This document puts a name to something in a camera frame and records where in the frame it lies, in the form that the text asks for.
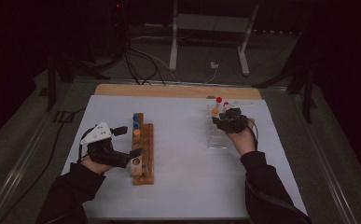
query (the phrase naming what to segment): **person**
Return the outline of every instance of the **person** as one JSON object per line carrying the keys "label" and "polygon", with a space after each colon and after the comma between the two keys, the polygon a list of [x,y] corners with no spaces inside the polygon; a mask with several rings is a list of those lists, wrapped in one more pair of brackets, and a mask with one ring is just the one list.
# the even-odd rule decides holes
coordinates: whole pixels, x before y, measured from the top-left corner
{"label": "person", "polygon": [[[275,168],[267,164],[263,152],[256,151],[255,136],[252,134],[254,120],[250,119],[248,125],[250,129],[227,133],[227,136],[240,154],[246,170],[245,204],[250,218],[255,224],[311,223],[308,217],[297,211],[265,202],[258,197],[261,194],[270,195],[281,203],[293,205]],[[82,204],[93,200],[104,182],[104,173],[111,168],[92,161],[89,156],[80,164],[72,163],[68,174],[55,179],[36,223],[88,223]],[[258,194],[251,189],[252,185],[260,190]]]}

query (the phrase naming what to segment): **black sleeve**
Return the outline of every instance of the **black sleeve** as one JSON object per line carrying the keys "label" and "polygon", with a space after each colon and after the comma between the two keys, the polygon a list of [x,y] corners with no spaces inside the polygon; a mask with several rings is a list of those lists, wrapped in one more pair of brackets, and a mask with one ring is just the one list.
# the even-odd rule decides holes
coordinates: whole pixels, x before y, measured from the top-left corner
{"label": "black sleeve", "polygon": [[[281,179],[273,166],[267,164],[263,152],[254,151],[244,154],[241,162],[246,169],[246,179],[261,192],[293,205]],[[262,202],[245,184],[246,209],[255,224],[304,224],[297,214]]]}
{"label": "black sleeve", "polygon": [[46,223],[63,214],[67,216],[55,223],[88,223],[82,204],[95,198],[104,179],[104,175],[72,163],[70,172],[58,176],[50,187],[36,223]]}

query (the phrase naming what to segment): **small wooden block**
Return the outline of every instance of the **small wooden block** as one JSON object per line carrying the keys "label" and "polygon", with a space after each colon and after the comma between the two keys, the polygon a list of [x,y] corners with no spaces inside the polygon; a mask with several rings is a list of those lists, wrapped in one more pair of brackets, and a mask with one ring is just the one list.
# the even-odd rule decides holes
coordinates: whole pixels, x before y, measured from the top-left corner
{"label": "small wooden block", "polygon": [[144,124],[143,113],[134,114],[139,120],[140,139],[132,138],[132,150],[142,148],[140,157],[131,160],[131,176],[134,185],[154,184],[154,126]]}

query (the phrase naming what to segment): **white tabletop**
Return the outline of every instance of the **white tabletop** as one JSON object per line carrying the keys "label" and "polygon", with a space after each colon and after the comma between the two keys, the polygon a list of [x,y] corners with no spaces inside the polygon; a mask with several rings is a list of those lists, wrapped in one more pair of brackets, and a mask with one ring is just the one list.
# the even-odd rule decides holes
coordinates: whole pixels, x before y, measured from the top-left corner
{"label": "white tabletop", "polygon": [[[276,167],[295,206],[306,213],[299,189],[264,100],[237,100],[244,115],[256,120],[260,151]],[[133,186],[130,165],[112,169],[93,201],[88,217],[101,219],[248,218],[244,173],[234,148],[208,148],[204,114],[215,100],[173,97],[91,96],[63,168],[75,162],[81,135],[101,121],[110,128],[132,129],[133,113],[154,124],[155,183]],[[114,148],[129,152],[131,132],[113,137]]]}

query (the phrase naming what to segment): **hand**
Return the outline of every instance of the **hand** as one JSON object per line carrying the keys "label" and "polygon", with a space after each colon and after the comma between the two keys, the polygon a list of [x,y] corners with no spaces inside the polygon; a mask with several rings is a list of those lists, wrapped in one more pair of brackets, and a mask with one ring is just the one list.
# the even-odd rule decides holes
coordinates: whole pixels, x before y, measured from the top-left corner
{"label": "hand", "polygon": [[[248,125],[253,130],[254,119],[248,120]],[[244,129],[240,133],[227,133],[238,153],[242,156],[248,152],[256,151],[255,139],[249,129]]]}
{"label": "hand", "polygon": [[113,168],[113,166],[94,162],[93,160],[90,159],[90,156],[84,157],[84,159],[81,161],[81,165],[87,167],[96,174],[102,174]]}

